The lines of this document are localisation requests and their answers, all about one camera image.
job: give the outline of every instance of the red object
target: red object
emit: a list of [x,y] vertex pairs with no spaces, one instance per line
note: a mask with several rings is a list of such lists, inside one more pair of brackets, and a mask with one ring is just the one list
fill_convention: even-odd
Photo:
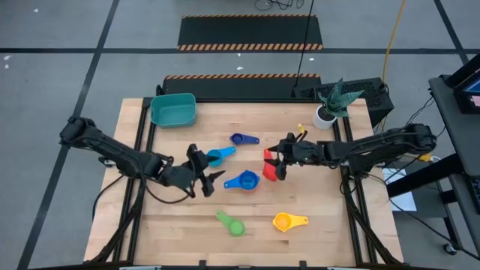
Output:
[[[273,159],[272,153],[268,149],[263,150],[263,158]],[[277,176],[275,175],[275,166],[270,163],[263,165],[263,175],[270,181],[277,181]]]

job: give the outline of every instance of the yellow cable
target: yellow cable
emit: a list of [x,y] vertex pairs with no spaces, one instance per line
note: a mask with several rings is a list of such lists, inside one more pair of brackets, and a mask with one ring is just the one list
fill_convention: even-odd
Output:
[[[405,2],[406,0],[402,0],[402,5],[400,6],[400,10],[398,11],[398,15],[397,15],[397,22],[395,23],[393,31],[391,32],[390,42],[388,43],[387,52],[385,53],[385,61],[383,62],[383,75],[382,75],[383,83],[386,82],[387,65],[389,63],[390,49],[392,48],[395,35],[397,35],[397,28],[398,28],[398,25],[400,24],[400,19],[402,17],[402,14],[404,13]],[[382,132],[383,132],[383,128],[385,127],[385,122],[386,122],[386,117],[380,122],[380,124],[382,125]]]

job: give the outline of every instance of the measuring cup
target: measuring cup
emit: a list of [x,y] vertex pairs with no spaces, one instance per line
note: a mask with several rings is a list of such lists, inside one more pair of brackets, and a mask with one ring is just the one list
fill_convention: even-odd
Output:
[[[268,149],[263,150],[264,159],[272,159],[272,153]],[[263,163],[263,176],[265,176],[270,181],[277,181],[277,175],[275,174],[275,166],[271,165],[268,162]]]
[[243,236],[245,234],[243,222],[230,217],[224,211],[217,210],[217,219],[228,229],[232,236]]
[[259,144],[260,140],[257,137],[254,136],[248,136],[242,133],[234,133],[231,137],[230,140],[235,143],[236,145],[240,144],[247,144],[247,143],[253,143],[253,144]]
[[249,170],[245,170],[239,176],[223,183],[224,188],[242,188],[246,191],[252,191],[258,185],[260,177]]
[[308,217],[296,216],[285,212],[278,213],[273,219],[273,225],[284,233],[293,227],[307,224]]
[[218,159],[215,161],[210,161],[208,165],[211,167],[219,167],[224,161],[224,158],[234,154],[236,152],[235,146],[229,146],[223,149],[212,149],[208,151],[207,156],[217,157]]

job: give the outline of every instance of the green measuring cup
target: green measuring cup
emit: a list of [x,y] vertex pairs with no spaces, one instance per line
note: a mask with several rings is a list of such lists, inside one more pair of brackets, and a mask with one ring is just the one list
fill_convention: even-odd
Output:
[[224,211],[217,210],[217,219],[229,230],[232,236],[243,236],[245,234],[243,222],[230,217]]

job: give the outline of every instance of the white plant pot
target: white plant pot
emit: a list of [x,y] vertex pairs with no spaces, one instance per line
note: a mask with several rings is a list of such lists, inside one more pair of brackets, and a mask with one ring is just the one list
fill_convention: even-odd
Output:
[[318,116],[318,111],[320,110],[321,107],[322,105],[318,106],[315,110],[315,113],[313,114],[313,125],[315,126],[315,128],[318,128],[321,130],[327,130],[333,125],[333,123],[335,123],[335,121],[337,121],[337,118],[335,117],[330,121],[321,119]]

